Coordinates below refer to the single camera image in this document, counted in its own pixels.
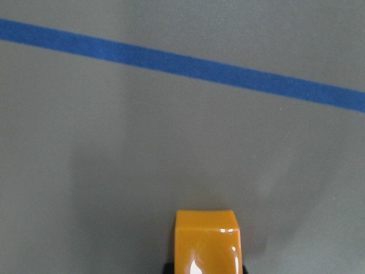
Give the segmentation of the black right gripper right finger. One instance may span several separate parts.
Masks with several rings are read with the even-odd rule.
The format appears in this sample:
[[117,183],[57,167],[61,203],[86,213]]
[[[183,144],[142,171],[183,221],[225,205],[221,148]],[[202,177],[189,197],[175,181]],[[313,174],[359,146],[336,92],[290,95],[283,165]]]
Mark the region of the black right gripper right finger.
[[246,269],[246,267],[244,265],[242,266],[242,269],[243,269],[243,274],[248,274],[248,270]]

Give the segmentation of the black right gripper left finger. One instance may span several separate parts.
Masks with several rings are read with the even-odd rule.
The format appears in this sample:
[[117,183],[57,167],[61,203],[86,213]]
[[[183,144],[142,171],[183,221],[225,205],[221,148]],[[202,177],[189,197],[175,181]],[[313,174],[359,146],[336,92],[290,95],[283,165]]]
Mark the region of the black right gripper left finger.
[[175,273],[175,264],[165,263],[163,266],[162,274],[174,274],[174,273]]

